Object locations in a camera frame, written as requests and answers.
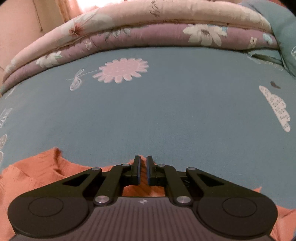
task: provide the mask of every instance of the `blue pillow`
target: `blue pillow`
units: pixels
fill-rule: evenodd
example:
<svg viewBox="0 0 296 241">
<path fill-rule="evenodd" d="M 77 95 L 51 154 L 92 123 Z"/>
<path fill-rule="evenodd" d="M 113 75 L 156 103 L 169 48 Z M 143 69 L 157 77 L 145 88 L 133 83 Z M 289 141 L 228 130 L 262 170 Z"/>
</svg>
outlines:
<svg viewBox="0 0 296 241">
<path fill-rule="evenodd" d="M 245 0 L 239 5 L 257 11 L 269 21 L 284 67 L 296 77 L 296 17 L 287 8 L 266 0 Z"/>
</svg>

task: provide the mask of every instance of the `pink wall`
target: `pink wall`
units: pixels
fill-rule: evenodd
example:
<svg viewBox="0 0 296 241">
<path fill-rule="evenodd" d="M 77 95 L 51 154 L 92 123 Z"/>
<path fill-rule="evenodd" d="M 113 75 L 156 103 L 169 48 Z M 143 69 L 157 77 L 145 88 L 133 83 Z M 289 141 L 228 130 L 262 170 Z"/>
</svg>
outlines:
<svg viewBox="0 0 296 241">
<path fill-rule="evenodd" d="M 4 2 L 0 6 L 0 67 L 5 68 L 20 50 L 42 35 L 32 0 Z"/>
</svg>

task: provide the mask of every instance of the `folded quilt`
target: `folded quilt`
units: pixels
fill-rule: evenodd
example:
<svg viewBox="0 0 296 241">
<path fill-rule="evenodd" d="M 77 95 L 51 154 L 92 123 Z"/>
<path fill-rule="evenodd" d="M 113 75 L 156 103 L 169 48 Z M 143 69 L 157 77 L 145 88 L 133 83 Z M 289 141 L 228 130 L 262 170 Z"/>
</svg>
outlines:
<svg viewBox="0 0 296 241">
<path fill-rule="evenodd" d="M 274 36 L 253 29 L 184 23 L 124 27 L 85 36 L 71 45 L 56 49 L 27 63 L 4 81 L 0 92 L 4 94 L 21 81 L 53 66 L 69 63 L 97 52 L 146 46 L 206 46 L 228 50 L 278 48 Z"/>
<path fill-rule="evenodd" d="M 216 24 L 272 32 L 269 22 L 261 14 L 230 2 L 125 1 L 82 14 L 37 39 L 11 60 L 5 69 L 3 82 L 28 62 L 88 34 L 122 26 L 163 22 Z"/>
</svg>

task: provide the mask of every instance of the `cloud print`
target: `cloud print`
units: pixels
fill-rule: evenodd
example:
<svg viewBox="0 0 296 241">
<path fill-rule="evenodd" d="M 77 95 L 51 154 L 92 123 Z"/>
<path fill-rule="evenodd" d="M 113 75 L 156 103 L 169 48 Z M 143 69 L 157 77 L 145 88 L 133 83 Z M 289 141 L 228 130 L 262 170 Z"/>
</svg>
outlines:
<svg viewBox="0 0 296 241">
<path fill-rule="evenodd" d="M 283 127 L 285 132 L 289 132 L 291 127 L 289 125 L 289 121 L 291 120 L 289 113 L 286 111 L 286 103 L 283 99 L 275 94 L 272 94 L 268 88 L 264 86 L 259 86 L 259 90 L 267 99 L 268 103 L 272 107 L 276 117 L 278 118 L 281 126 Z"/>
</svg>

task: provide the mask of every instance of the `bed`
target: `bed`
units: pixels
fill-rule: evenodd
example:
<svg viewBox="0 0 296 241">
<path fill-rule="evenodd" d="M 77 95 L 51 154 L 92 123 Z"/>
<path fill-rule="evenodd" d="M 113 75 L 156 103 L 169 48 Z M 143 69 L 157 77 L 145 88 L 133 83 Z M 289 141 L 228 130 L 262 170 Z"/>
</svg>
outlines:
<svg viewBox="0 0 296 241">
<path fill-rule="evenodd" d="M 295 209 L 296 47 L 254 6 L 287 10 L 254 2 L 124 2 L 38 39 L 4 76 L 1 170 L 54 146 L 91 167 L 152 155 Z"/>
</svg>

